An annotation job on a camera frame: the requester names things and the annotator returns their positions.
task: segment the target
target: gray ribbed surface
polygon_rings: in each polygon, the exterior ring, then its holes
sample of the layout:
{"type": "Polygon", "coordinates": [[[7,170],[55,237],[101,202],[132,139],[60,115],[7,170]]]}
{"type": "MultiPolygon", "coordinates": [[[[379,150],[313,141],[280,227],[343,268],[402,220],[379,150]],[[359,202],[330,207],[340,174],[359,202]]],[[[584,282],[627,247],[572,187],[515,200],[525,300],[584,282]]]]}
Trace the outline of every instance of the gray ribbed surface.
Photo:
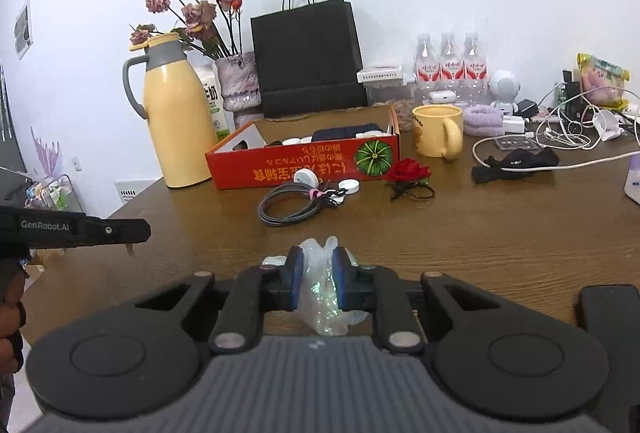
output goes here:
{"type": "Polygon", "coordinates": [[[369,337],[264,337],[217,358],[198,384],[152,415],[75,423],[47,415],[29,433],[602,433],[585,416],[514,425],[451,401],[419,360],[378,350],[369,337]]]}

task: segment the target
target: green pumpkin picture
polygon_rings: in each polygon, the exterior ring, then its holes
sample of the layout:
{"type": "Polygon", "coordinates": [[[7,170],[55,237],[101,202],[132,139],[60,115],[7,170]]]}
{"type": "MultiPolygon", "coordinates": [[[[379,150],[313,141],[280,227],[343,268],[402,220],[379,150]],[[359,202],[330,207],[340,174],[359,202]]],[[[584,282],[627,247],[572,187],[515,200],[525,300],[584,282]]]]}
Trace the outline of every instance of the green pumpkin picture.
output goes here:
{"type": "Polygon", "coordinates": [[[358,148],[354,160],[361,173],[368,177],[379,177],[391,168],[393,152],[385,142],[369,140],[358,148]]]}

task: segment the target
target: snack bag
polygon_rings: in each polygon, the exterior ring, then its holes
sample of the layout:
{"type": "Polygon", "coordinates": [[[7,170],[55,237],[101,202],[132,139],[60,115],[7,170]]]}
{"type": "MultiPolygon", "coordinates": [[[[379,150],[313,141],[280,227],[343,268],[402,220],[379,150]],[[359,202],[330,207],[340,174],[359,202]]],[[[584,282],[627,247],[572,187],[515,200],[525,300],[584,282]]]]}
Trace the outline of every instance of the snack bag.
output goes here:
{"type": "Polygon", "coordinates": [[[629,71],[598,59],[591,54],[578,54],[578,67],[582,76],[582,92],[594,105],[619,105],[629,71]]]}

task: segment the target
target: table surface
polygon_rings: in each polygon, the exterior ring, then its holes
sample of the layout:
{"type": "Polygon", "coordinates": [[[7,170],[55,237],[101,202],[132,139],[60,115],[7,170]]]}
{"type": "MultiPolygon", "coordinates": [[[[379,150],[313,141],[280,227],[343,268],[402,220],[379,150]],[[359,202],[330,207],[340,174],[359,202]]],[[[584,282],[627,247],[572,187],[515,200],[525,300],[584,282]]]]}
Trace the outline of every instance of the table surface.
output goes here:
{"type": "MultiPolygon", "coordinates": [[[[403,156],[414,156],[403,135],[403,156]]],[[[628,159],[519,181],[474,185],[471,145],[455,162],[419,158],[430,166],[431,202],[390,202],[390,187],[363,182],[341,207],[311,220],[274,228],[255,208],[268,189],[217,191],[211,182],[168,189],[162,180],[114,217],[142,217],[147,243],[68,250],[28,289],[23,332],[42,334],[94,311],[144,294],[196,270],[222,279],[286,254],[306,238],[332,235],[360,263],[386,265],[419,279],[439,270],[553,317],[572,321],[572,304],[585,285],[640,285],[640,207],[623,193],[628,159]]],[[[634,139],[603,143],[592,152],[561,152],[562,164],[637,149],[634,139]]],[[[505,155],[491,143],[480,156],[505,155]]],[[[272,313],[267,333],[309,333],[288,313],[272,313]]]]}

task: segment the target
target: white logo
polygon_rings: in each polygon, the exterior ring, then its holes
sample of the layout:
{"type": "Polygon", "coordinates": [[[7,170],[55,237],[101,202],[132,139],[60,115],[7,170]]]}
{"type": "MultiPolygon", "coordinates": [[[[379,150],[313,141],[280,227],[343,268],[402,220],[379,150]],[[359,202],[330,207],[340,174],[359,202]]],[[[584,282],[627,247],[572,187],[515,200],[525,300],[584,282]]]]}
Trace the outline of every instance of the white logo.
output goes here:
{"type": "Polygon", "coordinates": [[[68,231],[68,223],[50,223],[50,222],[20,222],[22,229],[46,229],[47,231],[68,231]]]}
{"type": "Polygon", "coordinates": [[[316,340],[313,343],[309,343],[309,348],[313,348],[314,350],[318,350],[320,347],[325,347],[326,343],[320,339],[316,340]]]}

